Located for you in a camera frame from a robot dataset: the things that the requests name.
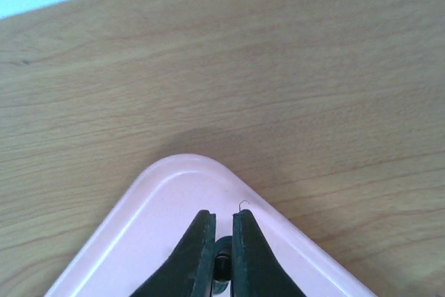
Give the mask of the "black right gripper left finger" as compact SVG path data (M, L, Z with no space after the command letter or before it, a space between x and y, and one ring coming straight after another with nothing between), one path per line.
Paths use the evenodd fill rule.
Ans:
M166 261L133 296L210 296L213 289L216 216L199 211Z

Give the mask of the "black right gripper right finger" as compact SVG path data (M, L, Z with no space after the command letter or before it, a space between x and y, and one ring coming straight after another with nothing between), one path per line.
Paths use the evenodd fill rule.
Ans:
M232 295L304 296L278 262L248 209L233 215Z

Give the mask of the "black pawn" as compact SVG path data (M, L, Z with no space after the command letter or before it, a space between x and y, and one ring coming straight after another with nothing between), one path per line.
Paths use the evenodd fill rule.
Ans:
M213 265L213 296L221 295L232 280L232 236L219 238L215 243Z

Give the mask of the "pink plastic tray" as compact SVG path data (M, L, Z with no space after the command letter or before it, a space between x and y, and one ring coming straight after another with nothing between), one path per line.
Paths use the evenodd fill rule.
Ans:
M128 296L172 253L196 216L216 217L216 237L250 210L280 265L307 296L370 296L371 290L221 163L196 154L144 170L52 284L49 296Z

